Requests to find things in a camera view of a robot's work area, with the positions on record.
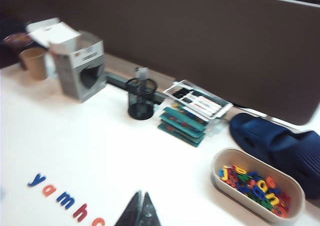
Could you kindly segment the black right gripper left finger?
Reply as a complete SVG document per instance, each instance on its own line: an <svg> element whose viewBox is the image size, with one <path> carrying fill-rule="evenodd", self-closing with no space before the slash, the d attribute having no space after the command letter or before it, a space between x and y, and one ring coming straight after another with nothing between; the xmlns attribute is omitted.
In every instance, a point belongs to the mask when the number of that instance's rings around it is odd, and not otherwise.
<svg viewBox="0 0 320 226"><path fill-rule="evenodd" d="M139 223L142 210L142 192L137 191L114 226L136 226Z"/></svg>

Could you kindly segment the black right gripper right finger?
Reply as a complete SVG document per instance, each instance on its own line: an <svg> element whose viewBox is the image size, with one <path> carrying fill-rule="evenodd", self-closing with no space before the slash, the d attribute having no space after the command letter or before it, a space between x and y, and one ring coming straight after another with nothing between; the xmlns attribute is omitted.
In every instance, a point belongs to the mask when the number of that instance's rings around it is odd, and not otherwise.
<svg viewBox="0 0 320 226"><path fill-rule="evenodd" d="M141 225L142 226L161 226L161 222L156 213L155 206L148 192L144 194L141 208Z"/></svg>

